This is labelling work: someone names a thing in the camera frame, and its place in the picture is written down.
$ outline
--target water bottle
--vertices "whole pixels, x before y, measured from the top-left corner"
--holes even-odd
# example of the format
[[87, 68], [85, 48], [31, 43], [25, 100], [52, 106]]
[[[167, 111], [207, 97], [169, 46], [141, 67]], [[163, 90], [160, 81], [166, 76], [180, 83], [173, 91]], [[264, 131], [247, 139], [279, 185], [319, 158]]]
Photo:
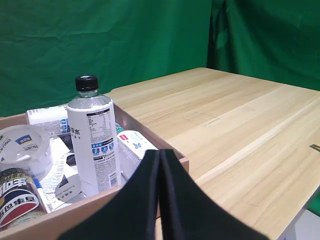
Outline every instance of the water bottle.
[[94, 75], [78, 76], [75, 87], [66, 109], [81, 190], [90, 197], [121, 184], [114, 103], [98, 93]]

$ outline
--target wooden table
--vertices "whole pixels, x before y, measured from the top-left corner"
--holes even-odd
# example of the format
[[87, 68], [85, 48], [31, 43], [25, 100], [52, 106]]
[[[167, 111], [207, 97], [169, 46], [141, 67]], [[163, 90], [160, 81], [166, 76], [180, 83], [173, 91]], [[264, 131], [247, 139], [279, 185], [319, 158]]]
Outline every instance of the wooden table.
[[107, 95], [186, 155], [212, 200], [271, 239], [320, 185], [309, 147], [320, 145], [318, 91], [196, 68]]

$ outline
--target cardboard box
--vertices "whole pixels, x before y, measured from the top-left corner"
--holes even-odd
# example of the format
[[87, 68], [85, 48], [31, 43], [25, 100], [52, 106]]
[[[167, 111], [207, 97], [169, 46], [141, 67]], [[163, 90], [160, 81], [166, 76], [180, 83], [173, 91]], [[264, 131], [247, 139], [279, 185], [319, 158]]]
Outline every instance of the cardboard box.
[[[182, 166], [189, 171], [189, 161], [170, 144], [154, 134], [118, 106], [114, 106], [116, 122], [126, 130], [135, 130], [144, 135], [158, 149], [173, 149]], [[27, 124], [24, 114], [0, 118], [0, 129]], [[56, 240], [60, 234], [79, 224], [102, 208], [122, 188], [122, 185], [76, 202], [63, 209], [40, 216], [34, 220], [0, 232], [0, 240]]]

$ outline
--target packaging tape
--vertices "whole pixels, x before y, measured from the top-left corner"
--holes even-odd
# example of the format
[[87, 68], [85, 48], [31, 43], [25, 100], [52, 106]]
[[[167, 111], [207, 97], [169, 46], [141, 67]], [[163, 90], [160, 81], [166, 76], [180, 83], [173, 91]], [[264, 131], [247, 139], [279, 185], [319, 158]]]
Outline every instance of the packaging tape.
[[41, 128], [16, 125], [0, 130], [0, 171], [26, 169], [40, 181], [52, 165], [50, 139]]

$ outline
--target green curtain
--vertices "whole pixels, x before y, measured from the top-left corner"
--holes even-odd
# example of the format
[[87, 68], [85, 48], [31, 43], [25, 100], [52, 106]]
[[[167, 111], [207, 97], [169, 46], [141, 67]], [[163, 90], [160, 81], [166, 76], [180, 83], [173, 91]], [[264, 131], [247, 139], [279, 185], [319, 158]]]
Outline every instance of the green curtain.
[[0, 117], [205, 67], [211, 0], [2, 0]]
[[[319, 0], [212, 0], [208, 67], [320, 90]], [[309, 210], [320, 216], [320, 194]]]

